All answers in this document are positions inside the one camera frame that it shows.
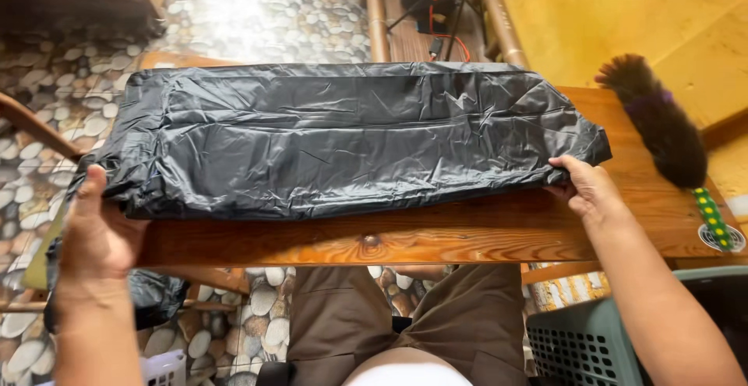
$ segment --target chair leg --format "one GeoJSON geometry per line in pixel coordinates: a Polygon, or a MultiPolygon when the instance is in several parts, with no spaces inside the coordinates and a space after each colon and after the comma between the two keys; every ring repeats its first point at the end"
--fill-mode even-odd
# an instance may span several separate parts
{"type": "Polygon", "coordinates": [[[60,152],[63,157],[72,162],[77,163],[85,153],[62,137],[60,133],[44,124],[23,104],[2,93],[0,93],[0,115],[18,129],[28,132],[34,139],[60,152]]]}

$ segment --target hand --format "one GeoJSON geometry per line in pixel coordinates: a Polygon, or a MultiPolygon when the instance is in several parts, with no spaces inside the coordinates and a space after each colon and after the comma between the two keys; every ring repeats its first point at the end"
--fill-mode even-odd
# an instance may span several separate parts
{"type": "Polygon", "coordinates": [[[568,201],[568,207],[585,224],[601,223],[628,212],[621,195],[603,167],[593,167],[571,155],[549,159],[550,165],[564,167],[572,175],[572,181],[544,189],[568,201]]]}
{"type": "Polygon", "coordinates": [[[60,258],[61,277],[124,280],[135,265],[150,221],[129,220],[116,203],[101,198],[106,171],[91,165],[67,215],[60,258]]]}

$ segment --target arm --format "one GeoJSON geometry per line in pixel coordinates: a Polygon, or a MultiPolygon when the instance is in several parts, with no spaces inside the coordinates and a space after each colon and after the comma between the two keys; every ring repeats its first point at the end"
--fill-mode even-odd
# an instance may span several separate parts
{"type": "Polygon", "coordinates": [[[146,221],[102,203],[106,174],[90,166],[68,214],[56,289],[60,386],[140,386],[135,316],[127,273],[146,221]]]}
{"type": "Polygon", "coordinates": [[[602,167],[551,159],[572,183],[547,188],[582,219],[637,356],[658,385],[745,385],[719,328],[670,272],[602,167]]]}

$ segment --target laundry basket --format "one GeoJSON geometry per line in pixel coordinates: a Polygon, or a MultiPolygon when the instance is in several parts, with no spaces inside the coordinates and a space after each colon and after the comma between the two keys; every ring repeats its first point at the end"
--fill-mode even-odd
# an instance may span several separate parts
{"type": "MultiPolygon", "coordinates": [[[[748,266],[674,271],[697,299],[709,289],[740,297],[735,285],[745,289],[748,285],[748,266]]],[[[705,306],[715,322],[714,312],[720,311],[714,303],[705,306]]],[[[527,318],[527,336],[533,349],[539,376],[555,378],[567,386],[612,386],[621,384],[650,384],[646,372],[640,368],[631,341],[623,328],[621,315],[612,298],[587,301],[527,318]]]]}

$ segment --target wooden table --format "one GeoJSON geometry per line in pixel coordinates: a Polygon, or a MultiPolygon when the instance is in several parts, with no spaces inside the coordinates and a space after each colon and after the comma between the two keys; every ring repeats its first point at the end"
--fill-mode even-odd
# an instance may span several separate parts
{"type": "MultiPolygon", "coordinates": [[[[152,53],[143,69],[235,64],[152,53]]],[[[716,257],[698,237],[693,196],[660,177],[639,134],[608,90],[559,91],[602,125],[613,159],[603,163],[664,257],[716,257]]],[[[725,222],[739,227],[711,181],[725,222]]],[[[737,256],[748,257],[748,250],[737,256]]],[[[595,260],[579,219],[544,190],[355,217],[289,222],[163,220],[151,224],[140,266],[300,266],[595,260]]]]}

